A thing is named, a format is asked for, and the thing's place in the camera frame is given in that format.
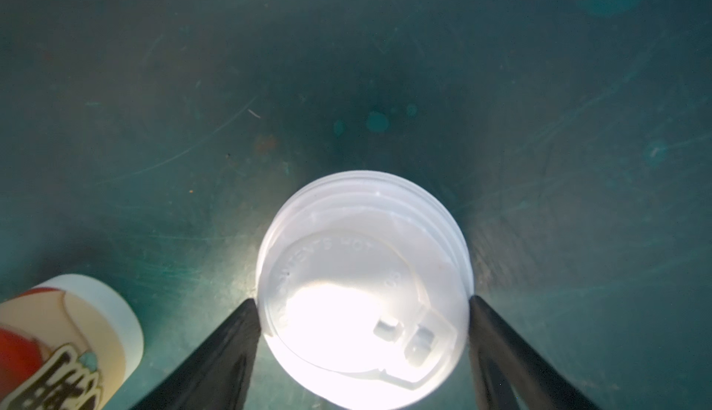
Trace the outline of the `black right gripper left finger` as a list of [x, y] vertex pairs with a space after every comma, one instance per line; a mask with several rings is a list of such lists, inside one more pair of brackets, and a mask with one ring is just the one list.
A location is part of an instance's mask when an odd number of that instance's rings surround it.
[[136, 409], [242, 409], [261, 336], [256, 302], [244, 301]]

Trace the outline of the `white lid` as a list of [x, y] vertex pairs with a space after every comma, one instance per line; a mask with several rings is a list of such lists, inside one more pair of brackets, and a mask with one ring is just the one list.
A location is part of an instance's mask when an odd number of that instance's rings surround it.
[[447, 208], [405, 178], [363, 170], [283, 204], [256, 292], [265, 341], [291, 378], [346, 409], [401, 409], [454, 372], [475, 282]]

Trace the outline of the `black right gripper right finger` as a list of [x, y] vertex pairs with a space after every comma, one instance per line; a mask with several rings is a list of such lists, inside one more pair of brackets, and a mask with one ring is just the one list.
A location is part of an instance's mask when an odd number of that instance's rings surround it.
[[479, 409], [599, 406], [561, 376], [478, 295], [469, 300], [470, 365]]

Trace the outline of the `red paper cup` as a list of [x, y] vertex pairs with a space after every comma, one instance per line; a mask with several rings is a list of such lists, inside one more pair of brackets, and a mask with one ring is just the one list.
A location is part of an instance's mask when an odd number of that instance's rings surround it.
[[128, 302], [84, 275], [1, 304], [1, 406], [101, 409], [135, 372], [144, 333]]

